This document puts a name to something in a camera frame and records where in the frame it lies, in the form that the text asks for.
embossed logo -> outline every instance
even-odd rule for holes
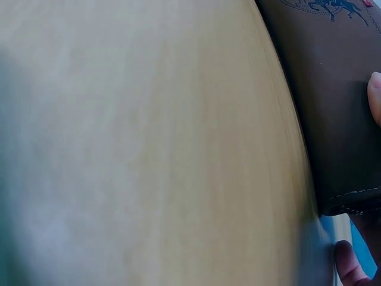
[[[358,17],[366,26],[368,22],[361,15],[362,8],[372,7],[371,0],[361,0],[360,4],[355,4],[349,0],[280,0],[287,6],[296,8],[298,10],[318,14],[326,15],[330,18],[330,21],[335,21],[335,15],[339,13],[346,13],[347,16],[352,19]]]

brown leather wallet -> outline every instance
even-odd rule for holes
[[[371,0],[255,0],[298,112],[322,215],[381,210],[381,128],[367,82],[381,69]]]

light wood grain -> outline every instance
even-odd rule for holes
[[[10,285],[331,282],[252,1],[1,1],[0,44]]]

fingertip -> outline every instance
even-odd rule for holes
[[[381,73],[374,72],[369,79],[368,101],[374,120],[381,126]]]
[[[352,245],[347,241],[335,244],[335,262],[343,285],[358,285],[360,281],[370,279],[361,268]]]

blue object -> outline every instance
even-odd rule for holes
[[[361,234],[358,232],[357,228],[351,221],[351,231],[352,231],[352,244],[353,249],[356,253],[357,259],[360,265],[363,267],[364,272],[369,277],[374,277],[376,274],[377,266],[370,255],[369,249],[365,244]]]

